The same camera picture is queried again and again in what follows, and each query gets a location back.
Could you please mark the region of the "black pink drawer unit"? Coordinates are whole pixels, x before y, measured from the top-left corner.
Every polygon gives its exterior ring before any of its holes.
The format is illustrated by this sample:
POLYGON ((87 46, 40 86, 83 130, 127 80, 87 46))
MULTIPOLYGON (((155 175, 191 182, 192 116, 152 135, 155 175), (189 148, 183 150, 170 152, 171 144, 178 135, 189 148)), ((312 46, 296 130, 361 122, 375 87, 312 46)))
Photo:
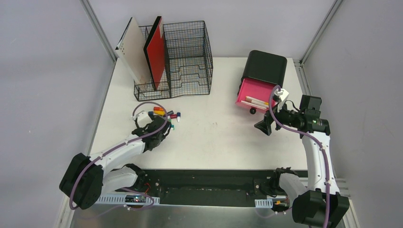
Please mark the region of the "black pink drawer unit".
POLYGON ((237 93, 236 105, 245 108, 250 114, 265 113, 267 110, 242 104, 245 96, 269 102, 274 86, 283 86, 287 59, 283 56, 259 51, 250 51, 237 93))

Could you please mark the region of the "brown cap white marker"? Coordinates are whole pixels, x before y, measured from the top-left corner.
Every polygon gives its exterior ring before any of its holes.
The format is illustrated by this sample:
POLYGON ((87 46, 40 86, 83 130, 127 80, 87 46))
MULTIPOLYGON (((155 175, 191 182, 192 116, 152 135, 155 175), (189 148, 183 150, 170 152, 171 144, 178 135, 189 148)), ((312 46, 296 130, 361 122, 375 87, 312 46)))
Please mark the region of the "brown cap white marker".
POLYGON ((265 102, 265 101, 262 101, 262 100, 259 100, 259 99, 256 99, 256 98, 253 98, 250 96, 245 96, 245 101, 250 102, 255 105, 260 105, 260 106, 265 106, 265 107, 269 106, 268 102, 265 102))

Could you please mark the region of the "red A4 folder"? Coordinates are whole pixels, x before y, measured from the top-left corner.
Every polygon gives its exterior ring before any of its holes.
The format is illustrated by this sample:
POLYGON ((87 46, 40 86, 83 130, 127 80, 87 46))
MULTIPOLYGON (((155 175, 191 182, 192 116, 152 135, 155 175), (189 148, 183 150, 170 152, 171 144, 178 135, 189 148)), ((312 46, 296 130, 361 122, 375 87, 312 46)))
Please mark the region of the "red A4 folder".
POLYGON ((146 39, 144 54, 149 66, 154 90, 157 90, 165 70, 165 41, 162 16, 158 16, 146 39))

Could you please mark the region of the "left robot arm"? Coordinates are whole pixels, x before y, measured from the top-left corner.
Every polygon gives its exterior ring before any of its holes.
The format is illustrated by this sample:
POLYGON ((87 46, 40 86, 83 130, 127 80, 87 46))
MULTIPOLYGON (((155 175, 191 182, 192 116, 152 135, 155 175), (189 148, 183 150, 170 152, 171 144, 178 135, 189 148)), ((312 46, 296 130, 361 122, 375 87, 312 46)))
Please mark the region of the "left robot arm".
POLYGON ((115 190, 146 190, 145 171, 129 160, 159 146, 168 136, 172 124, 162 117, 152 117, 144 126, 137 126, 118 144, 86 156, 75 155, 59 184, 69 197, 73 209, 87 209, 102 194, 115 190))

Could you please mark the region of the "white A4 folder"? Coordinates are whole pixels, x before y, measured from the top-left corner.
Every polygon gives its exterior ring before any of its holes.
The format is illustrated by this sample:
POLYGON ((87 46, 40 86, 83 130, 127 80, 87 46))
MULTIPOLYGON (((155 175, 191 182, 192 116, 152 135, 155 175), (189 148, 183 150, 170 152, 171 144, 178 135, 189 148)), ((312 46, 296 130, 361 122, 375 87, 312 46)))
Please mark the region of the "white A4 folder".
POLYGON ((151 81, 151 73, 144 54, 145 37, 136 20, 131 17, 115 48, 136 84, 146 84, 151 81))

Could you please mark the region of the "yellow cap white marker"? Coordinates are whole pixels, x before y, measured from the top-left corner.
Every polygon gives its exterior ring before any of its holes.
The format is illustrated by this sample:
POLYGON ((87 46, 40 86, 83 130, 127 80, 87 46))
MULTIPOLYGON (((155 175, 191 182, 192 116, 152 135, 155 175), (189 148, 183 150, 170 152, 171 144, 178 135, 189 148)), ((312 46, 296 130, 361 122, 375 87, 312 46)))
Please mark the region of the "yellow cap white marker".
POLYGON ((245 101, 247 102, 251 102, 257 105, 261 105, 261 106, 265 106, 265 107, 269 107, 269 104, 267 102, 262 102, 262 101, 258 101, 258 100, 253 100, 253 99, 245 99, 245 101))

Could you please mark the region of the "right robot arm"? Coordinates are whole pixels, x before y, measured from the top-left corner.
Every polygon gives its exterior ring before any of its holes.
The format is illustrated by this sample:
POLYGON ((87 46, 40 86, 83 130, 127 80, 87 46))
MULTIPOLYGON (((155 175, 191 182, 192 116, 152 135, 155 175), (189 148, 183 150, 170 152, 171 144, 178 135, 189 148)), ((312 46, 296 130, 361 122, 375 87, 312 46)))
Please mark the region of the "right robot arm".
POLYGON ((255 128, 270 135, 271 124, 276 130, 285 129, 298 133, 307 158, 308 183, 305 186, 296 171, 275 169, 272 176, 259 185, 261 193, 289 199, 282 210, 291 209, 294 222, 310 227, 335 228, 350 207, 348 197, 342 196, 337 186, 330 158, 330 125, 320 117, 320 97, 303 95, 297 110, 289 110, 285 100, 274 96, 255 128))

